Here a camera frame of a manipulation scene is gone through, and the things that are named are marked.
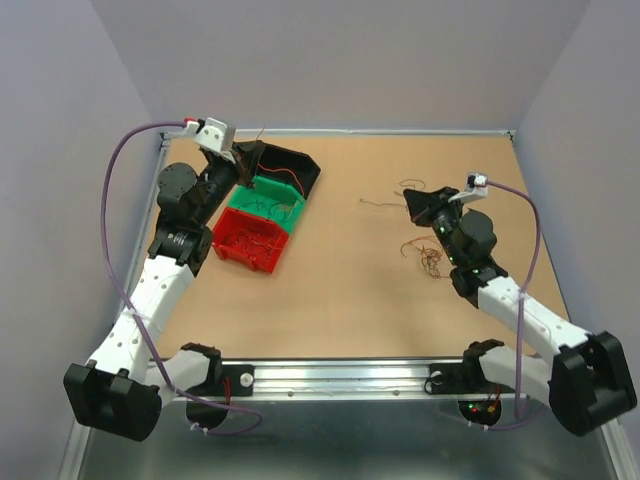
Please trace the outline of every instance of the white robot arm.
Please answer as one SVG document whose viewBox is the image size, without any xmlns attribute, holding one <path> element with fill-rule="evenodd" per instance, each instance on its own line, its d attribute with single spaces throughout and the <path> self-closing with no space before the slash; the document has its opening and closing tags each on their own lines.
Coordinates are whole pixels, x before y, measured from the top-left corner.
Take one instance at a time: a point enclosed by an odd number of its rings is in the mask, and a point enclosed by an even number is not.
<svg viewBox="0 0 640 480">
<path fill-rule="evenodd" d="M 250 186 L 257 160 L 234 150 L 235 127 L 208 118 L 185 119 L 184 128 L 165 138 L 192 138 L 207 159 L 197 174 L 184 163 L 167 166 L 158 177 L 160 214 L 142 275 L 131 295 L 135 312 L 118 316 L 100 347 L 84 365 L 72 364 L 64 387 L 79 423 L 134 440 L 153 430 L 160 410 L 175 396 L 220 378 L 220 352 L 188 344 L 164 362 L 173 389 L 162 372 L 149 368 L 151 352 L 138 328 L 136 313 L 155 342 L 176 303 L 207 258 L 212 233 L 207 222 L 231 189 Z"/>
<path fill-rule="evenodd" d="M 433 388 L 442 393 L 477 392 L 487 383 L 515 388 L 519 376 L 522 393 L 547 405 L 568 431 L 584 435 L 637 405 L 624 351 L 613 335 L 594 335 L 521 293 L 497 265 L 491 257 L 497 242 L 493 223 L 481 212 L 463 213 L 463 204 L 487 196 L 488 185 L 486 175 L 471 173 L 463 192 L 445 187 L 431 193 L 405 190 L 404 196 L 412 221 L 433 229 L 454 265 L 450 277 L 461 297 L 514 332 L 522 297 L 521 335 L 538 357 L 523 357 L 517 372 L 517 353 L 504 343 L 475 342 L 461 364 L 442 365 L 445 372 Z"/>
</svg>

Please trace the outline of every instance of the red plastic bin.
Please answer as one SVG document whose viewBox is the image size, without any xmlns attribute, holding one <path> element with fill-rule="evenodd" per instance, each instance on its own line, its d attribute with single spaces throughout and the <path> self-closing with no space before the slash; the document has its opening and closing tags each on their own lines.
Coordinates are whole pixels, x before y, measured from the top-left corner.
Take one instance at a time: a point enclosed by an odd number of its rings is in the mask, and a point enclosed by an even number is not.
<svg viewBox="0 0 640 480">
<path fill-rule="evenodd" d="M 272 273 L 289 234 L 277 223 L 235 208 L 225 208 L 213 227 L 213 249 L 219 258 L 251 270 Z"/>
</svg>

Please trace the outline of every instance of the white wall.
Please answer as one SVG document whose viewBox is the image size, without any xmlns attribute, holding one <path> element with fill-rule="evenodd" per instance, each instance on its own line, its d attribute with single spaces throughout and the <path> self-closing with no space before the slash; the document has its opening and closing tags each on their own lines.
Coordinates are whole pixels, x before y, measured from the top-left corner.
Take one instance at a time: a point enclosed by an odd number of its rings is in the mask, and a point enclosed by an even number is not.
<svg viewBox="0 0 640 480">
<path fill-rule="evenodd" d="M 3 3 L 0 45 L 0 478 L 49 479 L 72 424 L 63 375 L 106 334 L 117 305 L 102 269 L 101 176 L 119 136 L 149 116 L 85 0 Z M 132 144 L 114 178 L 121 274 L 152 143 Z"/>
<path fill-rule="evenodd" d="M 154 119 L 515 128 L 588 0 L 92 0 Z"/>
<path fill-rule="evenodd" d="M 569 313 L 620 338 L 640 392 L 640 3 L 594 0 L 516 135 Z M 623 417 L 640 459 L 640 411 Z"/>
</svg>

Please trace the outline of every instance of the green box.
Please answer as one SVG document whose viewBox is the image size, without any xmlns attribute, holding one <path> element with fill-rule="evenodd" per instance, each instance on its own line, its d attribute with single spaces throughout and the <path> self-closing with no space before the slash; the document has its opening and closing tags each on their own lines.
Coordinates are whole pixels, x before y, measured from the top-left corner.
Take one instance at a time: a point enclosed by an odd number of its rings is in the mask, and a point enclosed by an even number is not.
<svg viewBox="0 0 640 480">
<path fill-rule="evenodd" d="M 238 187 L 229 207 L 271 220 L 290 234 L 304 209 L 304 197 L 294 187 L 265 177 L 254 177 L 253 184 L 252 189 Z"/>
</svg>

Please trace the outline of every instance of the wooden surface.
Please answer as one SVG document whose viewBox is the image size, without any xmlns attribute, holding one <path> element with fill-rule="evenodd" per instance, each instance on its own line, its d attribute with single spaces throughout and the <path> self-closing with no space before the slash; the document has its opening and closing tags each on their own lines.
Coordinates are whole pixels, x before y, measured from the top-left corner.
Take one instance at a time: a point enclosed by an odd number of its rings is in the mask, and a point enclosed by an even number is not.
<svg viewBox="0 0 640 480">
<path fill-rule="evenodd" d="M 479 170 L 516 188 L 524 183 L 506 138 L 331 137 L 263 138 L 310 154 L 322 173 L 273 275 L 219 260 L 213 250 L 180 300 L 160 340 L 163 355 L 187 342 L 215 345 L 226 357 L 384 357 L 461 355 L 470 342 L 515 335 L 474 309 L 448 279 L 430 278 L 419 252 L 400 246 L 431 233 L 414 226 L 398 202 L 398 182 L 413 178 L 426 190 L 461 188 Z M 200 171 L 191 142 L 174 142 L 169 162 Z M 528 205 L 492 190 L 474 208 L 494 222 L 496 261 L 517 280 L 534 245 Z M 215 224 L 219 213 L 211 222 Z M 440 266 L 448 272 L 449 263 Z M 543 249 L 530 292 L 565 316 Z"/>
</svg>

